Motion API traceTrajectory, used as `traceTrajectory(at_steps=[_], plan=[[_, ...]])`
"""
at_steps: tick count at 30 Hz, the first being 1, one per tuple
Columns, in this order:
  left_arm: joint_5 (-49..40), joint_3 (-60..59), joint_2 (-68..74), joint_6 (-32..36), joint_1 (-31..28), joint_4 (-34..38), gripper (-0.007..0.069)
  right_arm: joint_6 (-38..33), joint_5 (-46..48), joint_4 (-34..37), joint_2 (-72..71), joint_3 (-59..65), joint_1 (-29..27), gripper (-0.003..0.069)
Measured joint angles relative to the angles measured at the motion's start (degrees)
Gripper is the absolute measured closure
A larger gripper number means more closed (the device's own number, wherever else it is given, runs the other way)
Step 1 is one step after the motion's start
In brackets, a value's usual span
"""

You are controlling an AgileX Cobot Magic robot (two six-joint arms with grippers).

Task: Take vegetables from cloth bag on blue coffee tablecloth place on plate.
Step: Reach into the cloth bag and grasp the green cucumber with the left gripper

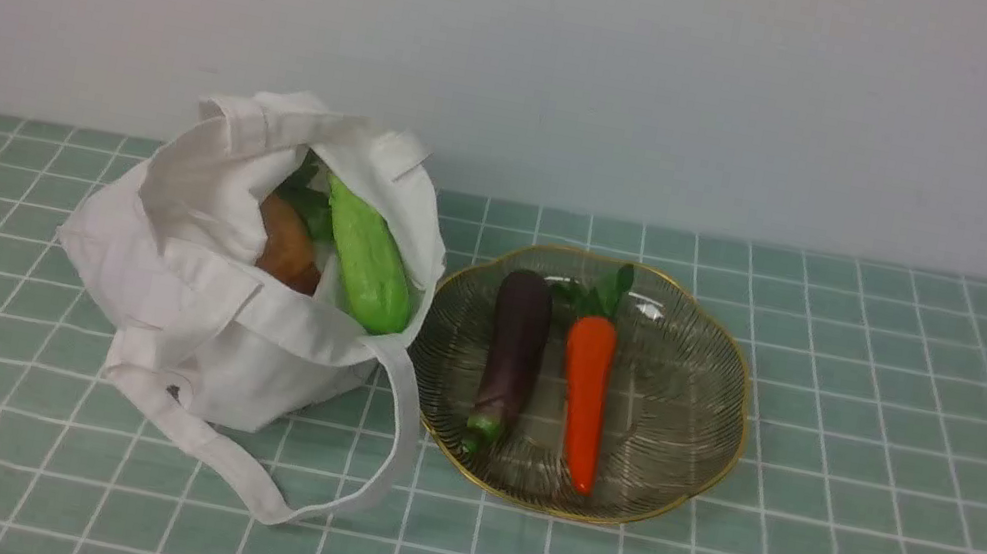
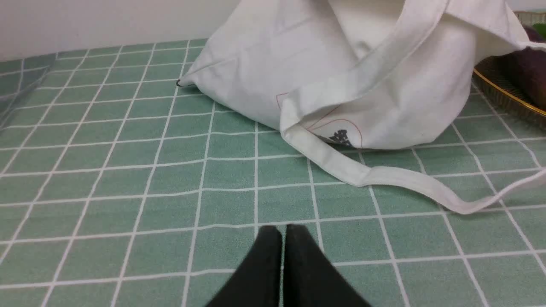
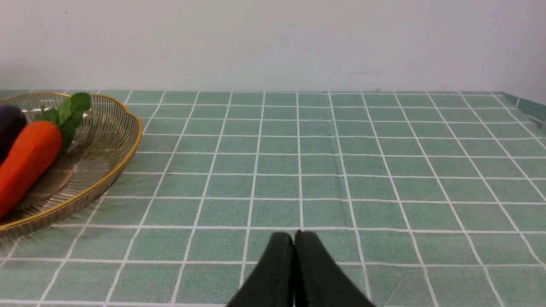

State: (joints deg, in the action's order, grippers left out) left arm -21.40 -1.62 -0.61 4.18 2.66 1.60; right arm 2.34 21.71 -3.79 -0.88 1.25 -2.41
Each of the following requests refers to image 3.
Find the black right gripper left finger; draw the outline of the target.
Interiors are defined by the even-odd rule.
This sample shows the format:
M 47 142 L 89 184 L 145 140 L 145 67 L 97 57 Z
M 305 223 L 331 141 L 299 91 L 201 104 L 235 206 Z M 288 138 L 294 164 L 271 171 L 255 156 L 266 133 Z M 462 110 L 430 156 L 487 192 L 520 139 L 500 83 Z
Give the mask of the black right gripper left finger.
M 292 307 L 294 245 L 289 234 L 271 235 L 260 260 L 227 304 L 229 307 Z

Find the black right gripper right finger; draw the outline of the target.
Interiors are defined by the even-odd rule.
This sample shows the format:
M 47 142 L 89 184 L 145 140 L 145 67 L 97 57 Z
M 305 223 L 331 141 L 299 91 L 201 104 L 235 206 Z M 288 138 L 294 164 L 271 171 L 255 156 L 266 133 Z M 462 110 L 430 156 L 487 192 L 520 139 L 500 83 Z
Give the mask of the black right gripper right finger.
M 295 306 L 372 307 L 373 303 L 351 282 L 330 256 L 318 235 L 297 231 Z

